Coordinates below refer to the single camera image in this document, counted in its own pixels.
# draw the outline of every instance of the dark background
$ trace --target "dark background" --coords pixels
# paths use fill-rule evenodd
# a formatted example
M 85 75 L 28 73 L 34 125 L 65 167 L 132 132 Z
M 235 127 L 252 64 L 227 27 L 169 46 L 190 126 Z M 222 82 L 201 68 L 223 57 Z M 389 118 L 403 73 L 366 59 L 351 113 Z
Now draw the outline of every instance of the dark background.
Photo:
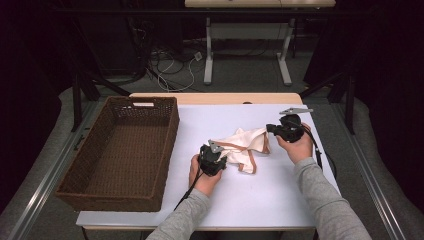
M 61 4 L 93 2 L 73 0 Z M 115 7 L 183 6 L 182 1 L 109 3 Z M 128 19 L 121 18 L 114 21 L 114 27 L 104 27 L 116 19 L 86 17 L 75 25 L 68 18 L 52 16 L 38 1 L 2 1 L 0 4 L 2 92 L 6 109 L 1 118 L 0 150 L 0 210 L 3 210 L 54 127 L 61 106 L 58 95 L 71 87 L 77 72 L 75 61 L 102 75 L 132 76 L 143 68 L 138 60 L 145 53 L 134 44 L 137 41 L 128 28 Z M 424 133 L 421 123 L 424 110 L 424 19 L 421 13 L 424 7 L 418 0 L 339 0 L 336 8 L 367 10 L 376 6 L 378 11 L 372 20 L 328 21 L 304 81 L 314 85 L 345 70 L 353 59 L 356 97 L 370 110 L 380 156 L 405 195 L 424 212 L 424 199 L 420 196 L 424 185 L 421 177 L 424 148 L 420 144 Z M 182 47 L 183 38 L 198 34 L 198 19 L 152 21 L 156 26 L 153 38 L 177 51 Z M 66 42 L 58 35 L 61 31 L 67 34 Z M 362 31 L 366 33 L 365 40 L 360 38 Z M 367 44 L 358 49 L 358 42 Z M 115 57 L 119 49 L 126 61 Z M 98 52 L 103 53 L 100 60 L 99 55 L 94 54 Z

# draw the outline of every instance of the brown woven basket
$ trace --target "brown woven basket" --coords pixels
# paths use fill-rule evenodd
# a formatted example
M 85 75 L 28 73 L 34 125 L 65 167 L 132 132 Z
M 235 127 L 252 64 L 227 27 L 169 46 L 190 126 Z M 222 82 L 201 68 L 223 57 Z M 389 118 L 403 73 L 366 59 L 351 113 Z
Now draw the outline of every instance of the brown woven basket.
M 176 98 L 109 97 L 56 196 L 77 211 L 159 211 L 178 124 Z

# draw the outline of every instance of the white table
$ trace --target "white table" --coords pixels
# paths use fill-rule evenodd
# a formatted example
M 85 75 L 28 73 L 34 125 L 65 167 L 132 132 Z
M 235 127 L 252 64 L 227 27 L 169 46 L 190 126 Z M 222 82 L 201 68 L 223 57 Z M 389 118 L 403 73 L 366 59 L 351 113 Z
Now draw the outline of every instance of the white table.
M 170 96 L 170 94 L 133 94 Z M 224 138 L 238 127 L 245 130 L 279 124 L 279 111 L 299 104 L 297 94 L 175 94 L 180 124 L 172 153 L 162 209 L 146 212 L 82 211 L 77 225 L 85 229 L 154 229 L 174 209 L 188 189 L 191 157 L 210 138 Z M 263 104 L 235 104 L 250 101 Z M 323 147 L 309 113 L 302 121 L 312 127 L 321 152 Z M 257 173 L 239 172 L 228 165 L 211 198 L 212 208 L 198 230 L 297 230 L 312 229 L 314 220 L 293 176 L 293 163 L 270 135 L 271 154 L 255 153 Z M 338 189 L 326 156 L 322 155 L 324 175 Z
M 191 8 L 319 8 L 335 4 L 335 0 L 185 0 L 185 6 Z M 284 85 L 290 86 L 292 81 L 286 56 L 293 26 L 294 19 L 288 23 L 213 23 L 207 18 L 204 84 L 212 83 L 212 39 L 284 39 L 281 52 L 276 55 Z

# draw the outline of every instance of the person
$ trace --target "person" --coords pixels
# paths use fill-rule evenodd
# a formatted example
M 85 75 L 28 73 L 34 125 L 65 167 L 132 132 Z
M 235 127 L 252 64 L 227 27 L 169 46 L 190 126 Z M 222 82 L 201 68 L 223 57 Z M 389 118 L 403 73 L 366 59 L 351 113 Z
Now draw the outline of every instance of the person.
M 288 143 L 280 136 L 276 138 L 295 165 L 297 184 L 315 218 L 320 239 L 371 239 L 349 203 L 327 181 L 321 168 L 312 158 L 313 142 L 309 135 L 304 134 L 294 143 Z M 195 155 L 191 159 L 190 185 L 197 174 L 197 157 L 198 155 Z M 222 170 L 213 177 L 202 174 L 189 197 L 182 201 L 147 239 L 190 239 L 191 234 L 208 212 L 209 197 L 221 176 Z

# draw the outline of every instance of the human hand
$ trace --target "human hand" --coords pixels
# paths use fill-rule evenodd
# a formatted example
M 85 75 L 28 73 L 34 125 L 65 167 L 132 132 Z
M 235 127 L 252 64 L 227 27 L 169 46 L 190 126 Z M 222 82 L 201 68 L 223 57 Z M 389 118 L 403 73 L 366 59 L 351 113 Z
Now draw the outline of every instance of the human hand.
M 305 123 L 302 123 L 303 126 L 311 129 L 308 125 Z M 280 136 L 276 136 L 278 145 L 280 145 L 282 148 L 284 148 L 287 151 L 287 154 L 289 155 L 290 160 L 296 164 L 308 157 L 312 157 L 312 139 L 311 137 L 304 133 L 303 136 L 297 140 L 294 143 L 289 143 L 284 141 Z
M 196 178 L 197 171 L 199 169 L 199 162 L 197 158 L 199 157 L 199 154 L 196 154 L 191 159 L 191 166 L 190 166 L 190 174 L 189 174 L 189 186 L 191 186 L 194 182 L 194 179 Z M 215 188 L 215 185 L 219 182 L 222 175 L 222 169 L 219 170 L 219 172 L 215 176 L 208 176 L 206 174 L 202 174 L 197 180 L 196 185 L 194 188 L 204 193 L 206 196 L 210 197 L 212 195 L 213 189 Z

